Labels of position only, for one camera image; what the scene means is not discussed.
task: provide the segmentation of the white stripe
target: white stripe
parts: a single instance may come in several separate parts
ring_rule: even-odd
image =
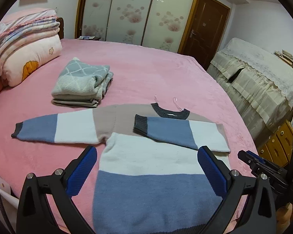
[[[55,132],[55,143],[97,144],[98,137],[92,109],[71,113],[59,113]]]
[[[215,123],[189,120],[195,144],[198,148],[208,146],[211,151],[230,152],[225,138]]]
[[[227,153],[216,157],[230,168]],[[107,140],[99,169],[130,176],[204,174],[196,150],[118,133],[112,133]]]

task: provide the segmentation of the dark gray neckline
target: dark gray neckline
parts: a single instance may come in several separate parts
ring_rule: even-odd
[[[170,118],[170,119],[187,119],[190,115],[190,111],[187,109],[183,109],[180,112],[174,112],[170,110],[165,110],[163,108],[160,108],[158,103],[152,103],[151,104],[154,111],[162,117],[162,118]]]

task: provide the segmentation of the sweater cuff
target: sweater cuff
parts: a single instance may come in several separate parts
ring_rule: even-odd
[[[147,117],[136,114],[133,131],[143,136],[147,136]]]
[[[22,122],[21,123],[16,123],[16,125],[15,125],[15,131],[11,135],[11,137],[12,138],[17,138],[17,136],[18,136],[19,132],[21,131],[22,127],[23,127],[23,123]]]

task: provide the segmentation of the blue gripper pad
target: blue gripper pad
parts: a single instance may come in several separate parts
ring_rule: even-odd
[[[197,160],[200,166],[202,167],[215,194],[224,199],[227,194],[227,180],[220,172],[220,170],[218,169],[214,161],[211,159],[211,157],[202,147],[199,148],[197,152]]]
[[[66,194],[69,197],[78,195],[96,160],[96,148],[91,147],[67,180]]]
[[[265,160],[263,158],[261,158],[260,156],[256,155],[255,153],[253,153],[252,151],[248,150],[246,151],[246,153],[248,153],[249,155],[251,155],[252,157],[256,158],[259,162],[261,163],[266,163]]]

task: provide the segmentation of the pink bedsheet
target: pink bedsheet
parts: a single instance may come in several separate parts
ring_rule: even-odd
[[[62,40],[62,55],[31,74],[24,82],[0,93],[0,176],[19,196],[26,175],[50,175],[65,168],[85,145],[54,145],[12,139],[15,124],[52,113],[76,111],[51,104],[51,90],[66,64],[78,57],[93,65],[110,65],[114,80],[100,106],[113,104],[150,104],[154,95],[162,108],[178,111],[173,103],[222,123],[228,137],[232,169],[250,175],[247,165],[238,159],[238,151],[256,152],[253,140],[235,106],[218,83],[192,58],[166,51],[122,43]],[[97,147],[100,155],[104,145]],[[74,203],[92,226],[95,164]],[[54,202],[51,207],[58,223],[65,226]],[[238,208],[234,219],[241,212]]]

